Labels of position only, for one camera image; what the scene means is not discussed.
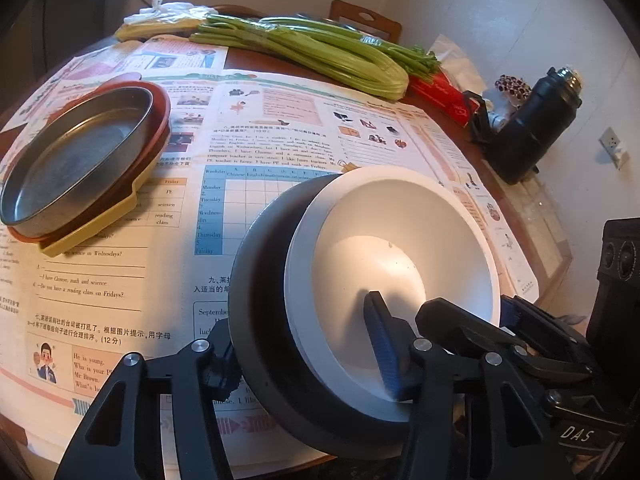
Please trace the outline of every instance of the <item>chair backrest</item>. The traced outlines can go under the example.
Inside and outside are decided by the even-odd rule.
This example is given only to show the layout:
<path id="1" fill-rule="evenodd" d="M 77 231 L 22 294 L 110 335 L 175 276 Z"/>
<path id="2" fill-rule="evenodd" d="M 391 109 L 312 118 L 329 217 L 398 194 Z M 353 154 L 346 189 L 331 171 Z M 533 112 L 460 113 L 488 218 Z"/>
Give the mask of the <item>chair backrest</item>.
<path id="1" fill-rule="evenodd" d="M 260 10 L 251 9 L 249 7 L 244 7 L 240 5 L 214 5 L 211 6 L 216 9 L 220 14 L 224 14 L 225 16 L 234 16 L 236 18 L 266 18 L 268 14 L 264 12 L 260 12 Z"/>
<path id="2" fill-rule="evenodd" d="M 331 2 L 329 19 L 357 28 L 362 32 L 397 43 L 402 32 L 402 25 L 390 20 L 373 10 L 348 4 L 342 0 Z"/>

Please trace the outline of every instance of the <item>thermos lid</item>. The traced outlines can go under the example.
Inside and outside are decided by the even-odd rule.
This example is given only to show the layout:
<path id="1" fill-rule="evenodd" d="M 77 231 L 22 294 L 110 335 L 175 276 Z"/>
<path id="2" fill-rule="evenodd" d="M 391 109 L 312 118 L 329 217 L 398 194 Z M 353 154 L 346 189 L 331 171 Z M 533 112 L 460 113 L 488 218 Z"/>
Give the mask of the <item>thermos lid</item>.
<path id="1" fill-rule="evenodd" d="M 556 72 L 567 83 L 576 95 L 580 95 L 582 91 L 582 77 L 575 68 L 563 66 Z"/>

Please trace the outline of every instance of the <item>white bowl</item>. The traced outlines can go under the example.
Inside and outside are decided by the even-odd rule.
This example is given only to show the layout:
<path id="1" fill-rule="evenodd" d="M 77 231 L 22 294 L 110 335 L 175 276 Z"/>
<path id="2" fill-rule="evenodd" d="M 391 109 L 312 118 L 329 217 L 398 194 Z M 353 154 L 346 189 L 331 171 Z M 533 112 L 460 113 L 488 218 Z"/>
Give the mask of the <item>white bowl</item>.
<path id="1" fill-rule="evenodd" d="M 445 298 L 495 325 L 498 275 L 472 216 L 448 190 L 395 166 L 359 168 L 328 184 L 292 238 L 284 274 L 287 319 L 314 375 L 337 397 L 381 420 L 408 420 L 386 392 L 364 323 L 379 290 L 414 331 L 420 306 Z"/>

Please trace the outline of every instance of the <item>black bowl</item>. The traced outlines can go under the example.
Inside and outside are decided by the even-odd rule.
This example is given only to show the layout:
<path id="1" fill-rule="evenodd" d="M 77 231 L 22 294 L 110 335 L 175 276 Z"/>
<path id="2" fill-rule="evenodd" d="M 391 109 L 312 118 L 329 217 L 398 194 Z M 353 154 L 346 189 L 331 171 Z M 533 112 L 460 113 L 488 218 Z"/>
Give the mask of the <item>black bowl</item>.
<path id="1" fill-rule="evenodd" d="M 289 244 L 308 205 L 337 177 L 290 188 L 251 225 L 231 272 L 229 327 L 245 381 L 285 430 L 334 456 L 378 460 L 400 454 L 408 424 L 365 415 L 328 390 L 298 352 L 285 311 Z"/>

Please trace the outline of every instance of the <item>plastic bag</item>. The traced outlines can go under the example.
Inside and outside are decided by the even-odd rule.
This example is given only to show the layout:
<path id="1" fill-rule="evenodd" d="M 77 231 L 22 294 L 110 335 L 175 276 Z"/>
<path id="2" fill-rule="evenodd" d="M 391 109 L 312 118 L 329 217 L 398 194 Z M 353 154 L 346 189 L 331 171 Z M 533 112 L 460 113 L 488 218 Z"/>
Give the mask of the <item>plastic bag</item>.
<path id="1" fill-rule="evenodd" d="M 453 85 L 458 86 L 462 92 L 471 90 L 478 95 L 482 95 L 488 87 L 482 80 L 478 69 L 468 56 L 446 36 L 440 34 L 430 50 L 441 63 L 440 69 L 447 74 Z"/>
<path id="2" fill-rule="evenodd" d="M 164 4 L 162 0 L 151 0 L 151 4 L 151 8 L 140 9 L 140 13 L 124 18 L 115 32 L 117 40 L 147 40 L 157 34 L 194 32 L 198 25 L 206 22 L 208 14 L 218 13 L 211 7 L 186 2 Z"/>

